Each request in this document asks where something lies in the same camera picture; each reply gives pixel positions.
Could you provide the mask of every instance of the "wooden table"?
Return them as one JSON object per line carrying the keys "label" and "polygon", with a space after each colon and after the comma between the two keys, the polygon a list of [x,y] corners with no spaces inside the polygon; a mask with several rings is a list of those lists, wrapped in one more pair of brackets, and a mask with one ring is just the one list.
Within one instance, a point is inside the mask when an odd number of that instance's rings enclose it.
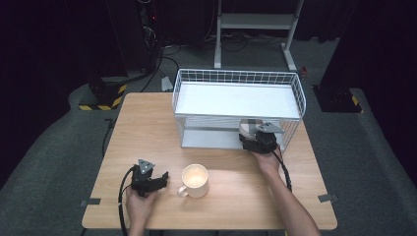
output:
{"label": "wooden table", "polygon": [[[126,95],[91,193],[92,199],[101,201],[99,205],[88,205],[83,226],[120,228],[120,184],[129,168],[142,158],[156,164],[152,178],[169,171],[168,186],[159,191],[148,229],[284,228],[257,161],[246,150],[180,147],[171,96],[172,93]],[[294,195],[320,229],[334,229],[337,221],[331,203],[318,199],[327,190],[304,123],[300,123],[283,158]],[[209,190],[200,199],[177,196],[182,171],[192,163],[208,169]]]}

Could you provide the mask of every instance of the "black curtain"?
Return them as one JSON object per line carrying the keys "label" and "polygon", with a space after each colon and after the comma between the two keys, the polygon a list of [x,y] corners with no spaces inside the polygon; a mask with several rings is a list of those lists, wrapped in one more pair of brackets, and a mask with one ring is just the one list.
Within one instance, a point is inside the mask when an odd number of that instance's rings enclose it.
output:
{"label": "black curtain", "polygon": [[321,88],[334,91],[363,90],[393,152],[415,184],[416,12],[415,0],[359,0],[321,81]]}
{"label": "black curtain", "polygon": [[320,42],[341,37],[358,0],[305,0],[294,38]]}
{"label": "black curtain", "polygon": [[0,187],[37,137],[70,109],[69,94],[86,83],[62,33],[65,14],[64,1],[0,3]]}

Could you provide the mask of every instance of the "wire basket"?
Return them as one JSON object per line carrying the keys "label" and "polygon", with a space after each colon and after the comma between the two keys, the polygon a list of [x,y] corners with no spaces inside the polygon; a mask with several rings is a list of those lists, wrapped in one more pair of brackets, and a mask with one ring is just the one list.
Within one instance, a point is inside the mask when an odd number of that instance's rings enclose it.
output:
{"label": "wire basket", "polygon": [[182,148],[241,149],[242,119],[271,122],[281,150],[306,110],[296,73],[181,69],[172,108]]}

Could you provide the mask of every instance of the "gray floor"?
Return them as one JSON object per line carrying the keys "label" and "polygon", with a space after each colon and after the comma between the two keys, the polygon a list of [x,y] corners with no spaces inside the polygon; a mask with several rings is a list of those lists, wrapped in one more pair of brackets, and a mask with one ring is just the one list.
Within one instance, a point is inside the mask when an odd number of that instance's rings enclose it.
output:
{"label": "gray floor", "polygon": [[[294,40],[291,46],[297,67],[308,69],[308,77],[302,81],[307,131],[328,192],[339,198],[332,204],[338,226],[323,234],[417,235],[416,188],[392,153],[363,92],[352,90],[364,109],[361,114],[324,113],[316,101],[312,85],[320,82],[336,46],[337,41],[318,43],[314,39]],[[167,48],[164,53],[177,50]],[[213,65],[210,46],[205,50],[183,47],[169,57],[181,68],[212,69]],[[223,69],[231,70],[287,71],[278,44],[247,45],[238,52],[223,50],[222,63]],[[160,69],[174,81],[176,67],[171,61],[163,60]],[[126,93],[140,91],[147,80],[129,84]],[[156,75],[145,92],[160,88],[160,75]],[[108,126],[104,120],[116,119],[120,109],[79,110],[78,101],[86,89],[82,86],[70,95],[72,109],[38,138],[0,192],[0,235],[82,233],[85,208],[80,204],[89,198],[102,161]],[[85,235],[121,234],[119,229],[89,229]]]}

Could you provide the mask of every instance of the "mug handle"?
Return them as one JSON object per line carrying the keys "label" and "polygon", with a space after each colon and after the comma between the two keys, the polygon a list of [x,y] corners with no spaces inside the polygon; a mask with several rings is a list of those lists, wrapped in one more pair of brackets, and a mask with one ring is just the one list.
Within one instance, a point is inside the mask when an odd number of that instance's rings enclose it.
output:
{"label": "mug handle", "polygon": [[188,195],[187,193],[187,186],[183,186],[178,189],[177,194],[179,197],[186,197]]}

